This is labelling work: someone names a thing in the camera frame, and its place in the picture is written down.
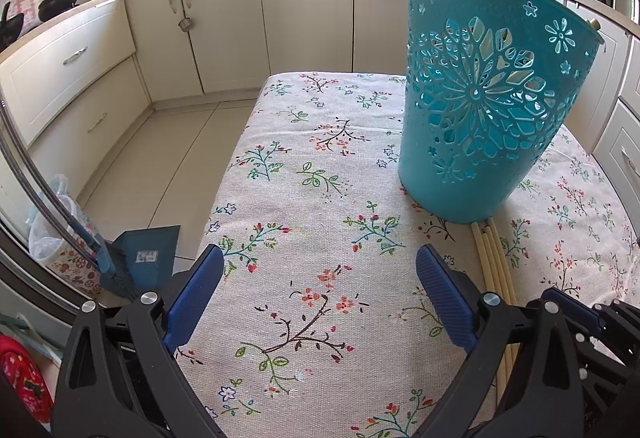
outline silver bolt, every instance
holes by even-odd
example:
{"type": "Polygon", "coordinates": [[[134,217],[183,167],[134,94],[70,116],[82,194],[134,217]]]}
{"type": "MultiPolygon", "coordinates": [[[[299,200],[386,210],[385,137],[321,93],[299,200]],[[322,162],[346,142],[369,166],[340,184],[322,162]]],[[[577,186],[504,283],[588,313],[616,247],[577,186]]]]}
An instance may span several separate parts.
{"type": "Polygon", "coordinates": [[[545,303],[545,310],[549,313],[558,313],[559,308],[558,305],[553,301],[547,301],[545,303]]]}
{"type": "Polygon", "coordinates": [[[142,304],[153,304],[158,300],[158,294],[156,292],[145,292],[140,296],[142,304]]]}
{"type": "Polygon", "coordinates": [[[82,304],[82,311],[84,313],[89,313],[95,310],[95,302],[94,301],[85,301],[82,304]]]}
{"type": "Polygon", "coordinates": [[[500,296],[497,293],[487,292],[486,294],[484,294],[484,297],[482,297],[482,299],[489,306],[498,306],[498,304],[500,304],[500,296]]]}

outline frying pan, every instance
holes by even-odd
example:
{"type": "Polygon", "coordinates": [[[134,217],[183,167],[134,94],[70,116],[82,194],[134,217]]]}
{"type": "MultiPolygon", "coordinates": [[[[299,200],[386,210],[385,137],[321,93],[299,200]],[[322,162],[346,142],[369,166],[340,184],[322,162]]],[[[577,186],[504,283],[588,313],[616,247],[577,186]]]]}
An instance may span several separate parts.
{"type": "Polygon", "coordinates": [[[11,2],[4,4],[2,18],[0,18],[0,52],[18,39],[24,23],[24,14],[22,12],[9,19],[6,18],[10,4],[11,2]]]}
{"type": "Polygon", "coordinates": [[[78,0],[43,0],[38,5],[38,17],[41,22],[48,22],[51,18],[72,9],[78,0]]]}

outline table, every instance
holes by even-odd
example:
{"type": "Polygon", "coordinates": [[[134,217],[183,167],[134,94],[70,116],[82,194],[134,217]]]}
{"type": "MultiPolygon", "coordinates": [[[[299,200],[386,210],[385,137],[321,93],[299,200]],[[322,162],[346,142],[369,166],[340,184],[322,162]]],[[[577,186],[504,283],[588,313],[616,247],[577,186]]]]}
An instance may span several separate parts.
{"type": "MultiPolygon", "coordinates": [[[[434,244],[482,290],[481,266],[470,226],[399,181],[403,106],[401,76],[265,84],[200,246],[222,248],[225,278],[177,352],[229,438],[411,436],[460,367],[415,254],[434,244]]],[[[636,235],[564,126],[494,219],[519,303],[551,285],[638,303],[636,235]]],[[[492,389],[480,418],[494,408],[492,389]]]]}

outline floral trash bin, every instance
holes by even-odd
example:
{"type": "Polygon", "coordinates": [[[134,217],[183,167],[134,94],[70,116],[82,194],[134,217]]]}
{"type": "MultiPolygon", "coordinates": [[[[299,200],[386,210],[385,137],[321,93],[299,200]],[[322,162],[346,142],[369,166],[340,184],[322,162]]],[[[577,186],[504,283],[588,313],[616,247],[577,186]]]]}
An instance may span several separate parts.
{"type": "Polygon", "coordinates": [[[451,222],[493,214],[558,131],[603,42],[555,0],[409,0],[404,187],[451,222]]]}
{"type": "MultiPolygon", "coordinates": [[[[74,218],[76,218],[87,231],[96,235],[97,229],[82,212],[76,202],[66,195],[58,195],[58,198],[74,218]]],[[[54,209],[53,214],[64,225],[62,216],[54,209]]],[[[67,227],[66,229],[78,244],[87,251],[90,256],[95,253],[88,247],[85,241],[67,227]]],[[[56,230],[46,221],[41,213],[38,213],[29,231],[29,252],[43,267],[60,277],[72,287],[78,288],[82,293],[96,299],[102,293],[100,286],[100,272],[66,243],[56,230]]]]}

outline white label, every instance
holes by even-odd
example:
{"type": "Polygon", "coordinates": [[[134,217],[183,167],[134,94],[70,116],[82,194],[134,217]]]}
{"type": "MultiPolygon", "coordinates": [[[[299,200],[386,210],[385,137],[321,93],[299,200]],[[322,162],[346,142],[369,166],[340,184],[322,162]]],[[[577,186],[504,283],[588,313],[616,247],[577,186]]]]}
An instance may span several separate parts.
{"type": "Polygon", "coordinates": [[[136,263],[154,263],[158,261],[158,251],[138,251],[136,263]]]}

